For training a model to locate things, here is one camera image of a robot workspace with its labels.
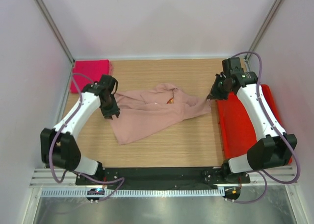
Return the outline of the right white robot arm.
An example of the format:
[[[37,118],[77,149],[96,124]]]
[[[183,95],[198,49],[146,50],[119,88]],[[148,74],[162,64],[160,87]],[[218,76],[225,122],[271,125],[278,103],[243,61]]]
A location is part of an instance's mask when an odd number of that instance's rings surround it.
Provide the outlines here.
[[[223,162],[222,179],[232,183],[242,173],[287,165],[295,156],[297,138],[285,131],[271,111],[262,91],[260,75],[244,71],[236,56],[223,60],[222,67],[207,99],[227,100],[230,94],[236,95],[248,114],[257,140],[247,152]]]

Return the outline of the dusty pink t shirt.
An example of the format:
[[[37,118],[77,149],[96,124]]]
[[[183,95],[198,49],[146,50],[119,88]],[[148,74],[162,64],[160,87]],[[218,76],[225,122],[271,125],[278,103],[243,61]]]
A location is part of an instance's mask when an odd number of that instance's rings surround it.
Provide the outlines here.
[[[110,125],[119,145],[211,112],[207,99],[189,95],[171,83],[158,84],[151,90],[119,91],[115,98],[120,116]]]

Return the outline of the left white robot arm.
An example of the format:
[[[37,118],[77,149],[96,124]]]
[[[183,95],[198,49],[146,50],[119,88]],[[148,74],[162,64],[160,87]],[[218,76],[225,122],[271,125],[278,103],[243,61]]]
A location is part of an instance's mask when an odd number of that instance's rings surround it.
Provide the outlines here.
[[[84,157],[76,139],[90,116],[100,110],[105,119],[119,117],[120,109],[115,99],[118,81],[110,75],[102,75],[99,81],[78,89],[79,99],[68,114],[53,128],[40,133],[41,159],[49,165],[52,176],[58,179],[54,167],[73,172],[88,179],[92,184],[106,184],[101,162]]]

